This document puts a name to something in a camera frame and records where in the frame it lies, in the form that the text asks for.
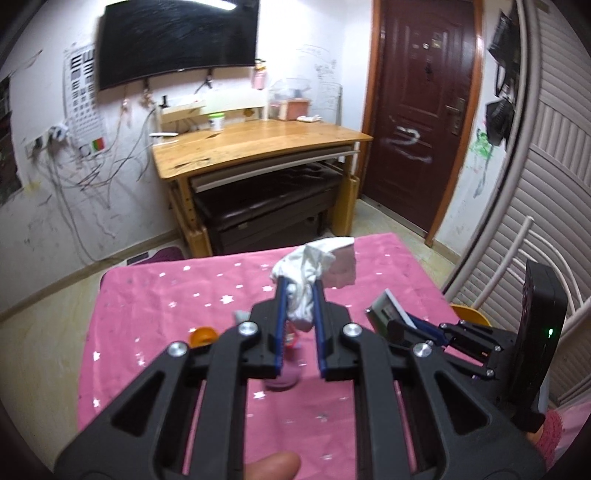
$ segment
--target pink cloth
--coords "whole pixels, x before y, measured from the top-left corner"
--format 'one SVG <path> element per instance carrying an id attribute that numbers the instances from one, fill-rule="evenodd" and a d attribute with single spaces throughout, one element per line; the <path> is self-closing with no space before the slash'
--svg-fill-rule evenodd
<path id="1" fill-rule="evenodd" d="M 570 406 L 560 407 L 558 413 L 562 420 L 561 438 L 556 447 L 556 454 L 552 458 L 554 464 L 569 449 L 577 435 L 591 415 L 591 391 L 582 394 L 576 401 L 569 402 Z"/>
<path id="2" fill-rule="evenodd" d="M 271 298 L 271 268 L 291 248 L 114 268 L 105 275 L 90 321 L 79 382 L 80 429 L 164 348 L 189 330 L 234 326 L 234 310 Z M 354 322 L 371 327 L 365 309 L 389 288 L 409 313 L 434 324 L 458 318 L 406 246 L 391 233 L 355 240 L 354 286 L 327 289 Z M 314 333 L 301 334 L 301 381 L 291 390 L 249 383 L 245 460 L 278 450 L 302 457 L 298 479 L 355 478 L 355 416 L 349 382 L 319 378 Z"/>

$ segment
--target finger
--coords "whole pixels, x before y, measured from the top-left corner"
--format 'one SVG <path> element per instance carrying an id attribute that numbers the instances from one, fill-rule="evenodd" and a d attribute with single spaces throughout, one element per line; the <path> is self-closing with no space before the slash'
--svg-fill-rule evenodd
<path id="1" fill-rule="evenodd" d="M 300 470 L 300 457 L 293 452 L 275 453 L 246 465 L 244 480 L 293 480 Z"/>

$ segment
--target leather bench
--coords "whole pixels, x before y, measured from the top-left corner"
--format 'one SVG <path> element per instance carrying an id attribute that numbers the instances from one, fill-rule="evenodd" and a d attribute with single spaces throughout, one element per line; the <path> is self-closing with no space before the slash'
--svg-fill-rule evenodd
<path id="1" fill-rule="evenodd" d="M 341 179 L 310 163 L 195 193 L 194 201 L 215 255 L 290 247 L 323 233 Z"/>

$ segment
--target black screen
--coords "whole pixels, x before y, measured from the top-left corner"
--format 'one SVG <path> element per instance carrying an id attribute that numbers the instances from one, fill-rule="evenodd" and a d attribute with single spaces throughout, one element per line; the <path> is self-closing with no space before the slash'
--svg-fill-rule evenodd
<path id="1" fill-rule="evenodd" d="M 259 0 L 227 11 L 191 0 L 108 5 L 98 47 L 101 90 L 183 69 L 255 64 Z"/>

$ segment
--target baseboard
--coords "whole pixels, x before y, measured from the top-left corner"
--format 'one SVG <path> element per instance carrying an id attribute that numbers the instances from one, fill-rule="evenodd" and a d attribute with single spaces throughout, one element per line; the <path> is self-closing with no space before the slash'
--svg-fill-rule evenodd
<path id="1" fill-rule="evenodd" d="M 425 238 L 427 236 L 427 232 L 425 230 L 423 230 L 422 228 L 420 228 L 419 226 L 415 225 L 414 223 L 406 220 L 406 218 L 400 216 L 399 214 L 397 214 L 396 212 L 393 212 L 392 210 L 390 210 L 388 207 L 385 207 L 384 205 L 376 202 L 375 200 L 372 200 L 371 198 L 369 198 L 367 195 L 362 195 L 361 196 L 361 200 L 363 200 L 365 203 L 367 203 L 368 205 L 371 205 L 372 207 L 374 207 L 376 210 L 379 210 L 380 212 L 382 212 L 384 215 L 390 217 L 392 220 L 394 220 L 395 222 L 400 223 L 400 225 L 402 225 L 403 227 L 408 228 L 411 232 L 416 233 L 418 236 L 422 236 L 423 238 Z"/>
<path id="2" fill-rule="evenodd" d="M 451 263 L 457 264 L 460 260 L 460 255 L 455 253 L 451 248 L 443 245 L 441 242 L 437 240 L 433 241 L 433 251 L 437 252 L 443 258 L 447 258 Z"/>
<path id="3" fill-rule="evenodd" d="M 146 240 L 140 244 L 136 244 L 132 247 L 126 248 L 116 254 L 113 254 L 109 258 L 105 258 L 99 262 L 93 263 L 92 265 L 88 265 L 84 268 L 81 268 L 78 271 L 68 275 L 67 277 L 62 278 L 61 280 L 52 283 L 51 285 L 43 288 L 42 290 L 38 291 L 37 293 L 31 295 L 29 298 L 17 303 L 14 307 L 9 308 L 5 312 L 0 313 L 0 323 L 8 320 L 13 315 L 23 311 L 24 309 L 30 307 L 31 305 L 37 303 L 38 301 L 43 300 L 44 298 L 48 297 L 49 295 L 53 295 L 54 293 L 63 290 L 66 287 L 73 285 L 80 280 L 84 280 L 85 278 L 94 275 L 95 273 L 104 270 L 105 268 L 114 267 L 115 265 L 121 263 L 122 260 L 134 257 L 146 250 L 151 250 L 153 248 L 159 247 L 162 244 L 167 242 L 172 242 L 179 238 L 178 231 L 172 230 L 167 233 L 163 233 L 162 235 L 155 236 L 150 240 Z"/>

